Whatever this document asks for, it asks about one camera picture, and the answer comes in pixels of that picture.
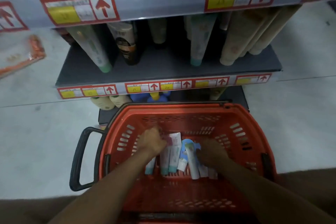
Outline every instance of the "black basket handle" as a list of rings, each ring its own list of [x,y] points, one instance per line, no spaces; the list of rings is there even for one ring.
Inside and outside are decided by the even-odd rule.
[[[93,127],[87,127],[86,129],[83,130],[77,147],[75,151],[75,155],[73,156],[73,161],[72,161],[72,167],[71,167],[71,173],[70,173],[70,188],[72,191],[79,191],[82,189],[87,189],[90,188],[94,183],[96,183],[96,178],[94,178],[93,182],[87,183],[87,184],[80,184],[79,182],[79,176],[81,173],[81,167],[82,167],[82,160],[83,160],[83,155],[84,155],[84,150],[86,147],[87,140],[89,139],[89,136],[92,132],[97,132],[102,135],[104,135],[105,131],[98,129],[98,128],[93,128]]]

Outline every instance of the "human arm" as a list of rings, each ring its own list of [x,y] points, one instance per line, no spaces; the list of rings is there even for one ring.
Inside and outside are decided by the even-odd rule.
[[[165,148],[158,128],[146,130],[138,141],[136,153],[79,196],[49,224],[115,223],[128,191],[146,164]]]
[[[201,142],[197,157],[246,196],[262,224],[336,223],[334,218],[300,196],[229,159],[215,140]]]

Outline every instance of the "red shopping basket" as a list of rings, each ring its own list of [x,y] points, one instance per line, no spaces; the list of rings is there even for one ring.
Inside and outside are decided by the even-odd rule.
[[[110,121],[97,153],[96,180],[102,179],[134,154],[140,135],[156,124],[165,133],[180,132],[182,139],[199,142],[204,138],[213,138],[238,164],[271,180],[276,175],[274,157],[265,135],[241,105],[159,103],[125,105]],[[245,197],[223,177],[192,180],[188,169],[161,176],[158,159],[153,175],[145,175],[143,171],[137,179],[124,211],[250,212]]]

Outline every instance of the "floor tile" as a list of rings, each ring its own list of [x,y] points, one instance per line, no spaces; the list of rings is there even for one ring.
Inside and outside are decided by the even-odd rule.
[[[278,173],[336,167],[336,77],[244,87]]]
[[[69,177],[82,130],[96,125],[99,109],[89,99],[0,108],[0,198],[74,194]],[[81,182],[93,180],[100,135],[92,133]]]
[[[33,31],[42,40],[47,57],[0,79],[0,107],[62,101],[55,83],[70,48],[55,31]],[[21,39],[30,32],[4,33],[0,40]]]
[[[272,41],[283,65],[280,80],[336,75],[336,14],[325,2],[307,3]]]

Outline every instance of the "person's left hand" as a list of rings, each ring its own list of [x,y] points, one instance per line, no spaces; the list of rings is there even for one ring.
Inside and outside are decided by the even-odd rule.
[[[138,151],[145,150],[149,154],[149,159],[152,159],[159,155],[166,145],[167,142],[160,137],[159,127],[152,127],[140,136]]]

